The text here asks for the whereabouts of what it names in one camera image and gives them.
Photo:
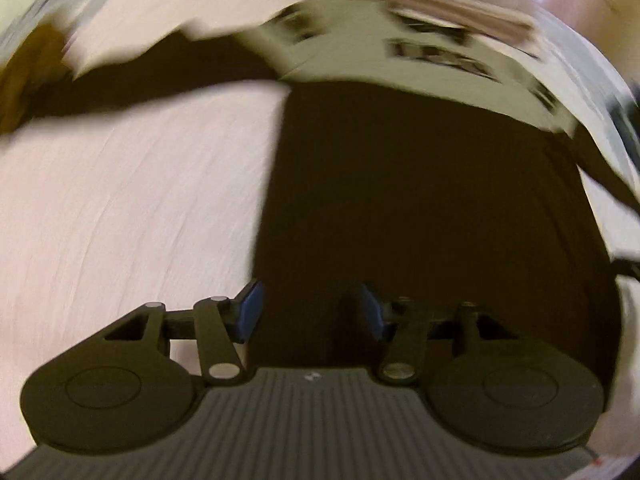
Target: metal screw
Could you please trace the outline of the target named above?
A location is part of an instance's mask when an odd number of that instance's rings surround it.
[[[415,375],[415,369],[409,363],[389,363],[382,368],[382,373],[389,379],[402,381]]]
[[[233,363],[218,363],[209,368],[209,375],[214,379],[233,379],[239,373],[240,367]]]

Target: black mechanical part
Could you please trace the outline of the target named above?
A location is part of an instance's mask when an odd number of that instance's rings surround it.
[[[564,480],[592,462],[487,452],[456,438],[411,388],[367,370],[260,368],[209,388],[171,435],[109,456],[38,446],[7,480]]]
[[[132,449],[174,430],[195,397],[166,357],[164,304],[140,306],[36,370],[20,407],[38,444],[76,453]]]
[[[422,376],[428,359],[429,334],[442,322],[442,316],[410,300],[392,303],[396,321],[391,342],[378,377],[387,384],[409,386]]]
[[[383,301],[370,283],[360,287],[360,306],[371,335],[378,341],[391,341],[402,319],[401,303]]]
[[[237,384],[244,380],[244,367],[229,339],[220,315],[229,298],[214,297],[193,306],[195,336],[200,370],[205,382],[216,386]]]
[[[251,280],[235,298],[218,302],[218,310],[231,341],[244,344],[262,313],[262,284]]]
[[[460,306],[456,322],[459,355],[422,384],[445,427],[503,454],[548,454],[587,441],[604,406],[590,370],[551,346],[510,335],[472,306]]]

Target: gray ribbed plate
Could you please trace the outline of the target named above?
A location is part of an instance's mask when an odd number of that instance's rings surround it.
[[[560,480],[591,462],[476,449],[443,430],[419,396],[364,369],[261,369],[207,393],[171,436],[117,456],[41,446],[7,480]]]

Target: circular wheel cover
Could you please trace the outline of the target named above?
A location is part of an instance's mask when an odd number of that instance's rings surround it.
[[[604,403],[597,378],[547,346],[483,342],[426,385],[437,417],[453,433],[497,452],[561,451],[588,437]]]
[[[39,444],[109,453],[149,444],[180,424],[194,400],[189,373],[155,349],[127,344],[68,352],[37,370],[20,405]]]

